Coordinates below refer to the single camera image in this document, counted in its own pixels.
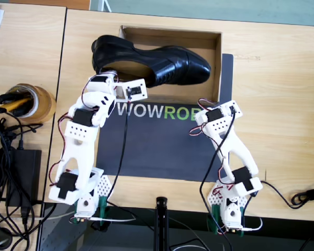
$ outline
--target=black pole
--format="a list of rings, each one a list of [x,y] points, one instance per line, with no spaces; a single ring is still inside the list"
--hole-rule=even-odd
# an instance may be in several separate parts
[[[169,213],[167,211],[167,198],[156,198],[154,251],[169,250]]]

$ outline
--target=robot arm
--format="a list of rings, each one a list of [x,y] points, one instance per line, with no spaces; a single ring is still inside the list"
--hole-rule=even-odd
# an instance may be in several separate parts
[[[50,199],[69,205],[86,196],[96,200],[89,193],[99,186],[103,174],[103,170],[93,167],[99,128],[104,126],[116,102],[148,97],[144,79],[116,83],[114,76],[116,72],[110,71],[90,78],[86,85],[89,92],[82,94],[69,108],[68,116],[72,121],[66,124],[65,151],[59,162],[55,184],[50,189]],[[71,159],[76,160],[77,169],[66,172]]]
[[[232,118],[242,116],[241,109],[235,101],[227,102],[223,105],[208,110],[202,110],[195,116],[196,122],[201,126],[205,135],[211,138],[215,149],[221,144],[228,129],[229,134],[218,152],[222,162],[222,169],[226,172],[226,177],[218,179],[208,196],[208,202],[214,207],[219,207],[219,215],[227,230],[248,230],[242,222],[242,208],[246,204],[246,195],[253,194],[263,188],[258,174],[257,165],[251,156],[250,151],[242,143],[235,133],[231,124]],[[231,170],[229,166],[229,153],[234,153],[242,160],[244,167]]]

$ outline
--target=open box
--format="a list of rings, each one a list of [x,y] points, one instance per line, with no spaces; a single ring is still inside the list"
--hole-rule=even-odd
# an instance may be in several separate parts
[[[222,34],[217,32],[169,30],[164,28],[120,28],[119,36],[134,43],[135,47],[151,50],[166,45],[186,47],[202,56],[211,66],[210,78],[202,84],[164,84],[148,89],[148,102],[195,104],[199,98],[219,101],[221,84]],[[139,75],[139,69],[127,69]]]

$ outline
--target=shoe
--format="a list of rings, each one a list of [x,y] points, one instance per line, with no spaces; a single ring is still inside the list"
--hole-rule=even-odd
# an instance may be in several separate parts
[[[201,56],[174,45],[140,50],[126,39],[104,35],[93,42],[92,52],[92,64],[97,74],[104,69],[113,69],[124,81],[144,78],[147,87],[164,83],[200,84],[209,79],[211,71]]]

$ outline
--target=wooden table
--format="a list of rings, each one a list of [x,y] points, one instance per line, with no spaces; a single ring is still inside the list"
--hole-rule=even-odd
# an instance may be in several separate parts
[[[0,94],[16,84],[28,83],[56,95],[66,8],[0,4],[0,9],[5,10],[0,27]],[[51,130],[52,120],[37,133],[24,135],[25,149],[42,150],[38,200],[43,200]],[[34,210],[40,214],[40,206]],[[37,231],[31,236],[30,250],[35,250],[36,242]],[[22,242],[15,250],[25,246]]]
[[[314,188],[314,27],[68,10],[56,119],[76,102],[95,74],[92,42],[104,34],[118,36],[121,25],[223,32],[223,53],[234,55],[233,99],[244,113],[235,128],[257,162],[259,177],[287,198]],[[50,163],[60,158],[62,145],[55,129]],[[232,157],[231,166],[239,167],[237,163]],[[111,201],[124,207],[154,208],[156,197],[166,196],[171,210],[206,212],[199,184],[121,176]],[[205,184],[204,193],[212,186]],[[247,214],[314,220],[314,202],[291,210],[264,187]]]

